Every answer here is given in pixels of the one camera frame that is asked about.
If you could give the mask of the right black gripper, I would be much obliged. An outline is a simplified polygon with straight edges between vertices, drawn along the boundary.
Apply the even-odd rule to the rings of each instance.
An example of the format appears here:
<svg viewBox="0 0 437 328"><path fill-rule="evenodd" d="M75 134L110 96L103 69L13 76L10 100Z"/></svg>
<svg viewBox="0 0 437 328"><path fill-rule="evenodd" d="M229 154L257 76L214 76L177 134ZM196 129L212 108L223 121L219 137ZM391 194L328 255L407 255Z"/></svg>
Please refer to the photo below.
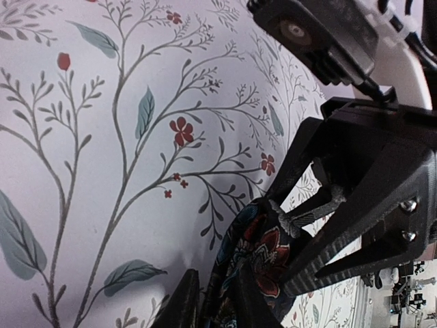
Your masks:
<svg viewBox="0 0 437 328"><path fill-rule="evenodd" d="M435 111L334 97L321 112L324 120L298 127L266 198L282 204L310 164L324 187L354 191L291 263L288 295L414 260L436 218ZM383 239L331 262L383 219L391 222Z"/></svg>

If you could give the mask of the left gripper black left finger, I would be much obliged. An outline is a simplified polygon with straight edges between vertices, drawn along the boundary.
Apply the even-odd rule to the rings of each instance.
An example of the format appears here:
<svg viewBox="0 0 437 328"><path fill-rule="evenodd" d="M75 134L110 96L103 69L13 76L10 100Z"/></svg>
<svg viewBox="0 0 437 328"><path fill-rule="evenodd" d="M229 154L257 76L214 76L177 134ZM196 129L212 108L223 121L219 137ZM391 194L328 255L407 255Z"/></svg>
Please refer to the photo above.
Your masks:
<svg viewBox="0 0 437 328"><path fill-rule="evenodd" d="M197 327L199 293L199 272L188 269L151 328Z"/></svg>

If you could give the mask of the dark floral tie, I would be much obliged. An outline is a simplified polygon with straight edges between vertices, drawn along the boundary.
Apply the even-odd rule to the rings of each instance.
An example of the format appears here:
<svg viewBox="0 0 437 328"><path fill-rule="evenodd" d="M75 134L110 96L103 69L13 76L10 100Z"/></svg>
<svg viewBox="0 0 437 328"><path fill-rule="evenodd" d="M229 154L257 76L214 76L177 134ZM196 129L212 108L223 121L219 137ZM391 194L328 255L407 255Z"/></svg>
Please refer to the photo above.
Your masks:
<svg viewBox="0 0 437 328"><path fill-rule="evenodd" d="M279 205L260 197L246 205L232 221L206 290L201 327L237 327L231 283L244 262L251 265L257 290L273 316L282 321L289 313L296 298L286 295L281 278L311 235L300 230L298 238L294 238L281 226L282 213Z"/></svg>

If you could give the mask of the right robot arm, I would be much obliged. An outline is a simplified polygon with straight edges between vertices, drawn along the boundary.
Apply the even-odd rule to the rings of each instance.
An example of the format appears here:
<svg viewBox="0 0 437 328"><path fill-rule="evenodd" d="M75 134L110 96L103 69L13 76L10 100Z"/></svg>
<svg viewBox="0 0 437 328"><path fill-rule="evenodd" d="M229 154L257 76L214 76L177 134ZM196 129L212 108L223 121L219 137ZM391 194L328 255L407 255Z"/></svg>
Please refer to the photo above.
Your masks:
<svg viewBox="0 0 437 328"><path fill-rule="evenodd" d="M283 291L301 295L418 258L436 228L436 57L389 1L266 1L254 21L324 84L353 85L299 126L266 197L280 205L306 169L319 191L279 215L296 234L329 216L292 256Z"/></svg>

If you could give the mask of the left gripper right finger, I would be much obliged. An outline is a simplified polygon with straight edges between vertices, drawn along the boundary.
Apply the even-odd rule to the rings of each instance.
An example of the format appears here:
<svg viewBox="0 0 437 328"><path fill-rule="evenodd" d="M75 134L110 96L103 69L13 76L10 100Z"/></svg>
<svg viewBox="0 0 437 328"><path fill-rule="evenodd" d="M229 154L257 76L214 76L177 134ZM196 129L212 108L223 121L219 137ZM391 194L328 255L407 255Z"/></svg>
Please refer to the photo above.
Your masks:
<svg viewBox="0 0 437 328"><path fill-rule="evenodd" d="M235 309L237 327L282 328L259 291L249 260L235 278Z"/></svg>

